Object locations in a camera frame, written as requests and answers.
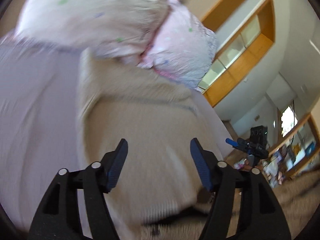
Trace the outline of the cluttered wooden shelf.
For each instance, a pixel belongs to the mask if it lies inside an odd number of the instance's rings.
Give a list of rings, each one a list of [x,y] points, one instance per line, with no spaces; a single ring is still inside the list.
[[[304,115],[285,136],[269,150],[258,166],[271,185],[277,187],[305,173],[319,155],[319,130],[311,113]]]

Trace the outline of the wooden headboard cabinet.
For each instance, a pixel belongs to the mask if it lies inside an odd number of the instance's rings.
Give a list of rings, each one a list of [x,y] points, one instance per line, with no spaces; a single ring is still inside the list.
[[[202,19],[205,27],[217,31],[244,4],[246,0],[219,0]],[[251,42],[244,42],[244,50],[224,66],[225,71],[204,91],[204,97],[212,107],[220,103],[259,63],[275,42],[276,24],[273,0],[262,0],[258,7],[249,13],[235,33],[227,38],[217,52],[215,61],[221,62],[234,48],[236,41],[243,39],[244,30],[254,19],[258,20],[260,32]]]

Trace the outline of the lavender bed sheet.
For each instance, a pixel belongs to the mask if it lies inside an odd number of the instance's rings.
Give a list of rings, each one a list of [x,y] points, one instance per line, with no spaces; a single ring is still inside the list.
[[[24,232],[54,174],[86,168],[76,130],[82,52],[1,44],[1,204]]]

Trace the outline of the pink floral pillow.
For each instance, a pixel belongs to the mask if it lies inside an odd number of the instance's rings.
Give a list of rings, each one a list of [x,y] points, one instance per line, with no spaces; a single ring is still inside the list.
[[[215,57],[217,37],[180,0],[167,2],[169,14],[138,66],[198,90]]]

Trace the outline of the white floral pillow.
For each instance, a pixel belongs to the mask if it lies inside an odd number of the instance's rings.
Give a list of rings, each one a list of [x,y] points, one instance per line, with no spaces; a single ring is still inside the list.
[[[15,35],[99,57],[138,57],[167,14],[167,0],[26,0]]]

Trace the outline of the beige cable-knit sweater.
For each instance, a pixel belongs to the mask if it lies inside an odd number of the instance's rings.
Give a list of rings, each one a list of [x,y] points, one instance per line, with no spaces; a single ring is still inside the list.
[[[232,151],[226,127],[201,93],[90,50],[80,56],[77,100],[81,166],[102,159],[121,139],[128,143],[116,187],[105,196],[121,239],[139,239],[144,223],[196,203],[202,185],[192,139],[219,160]]]

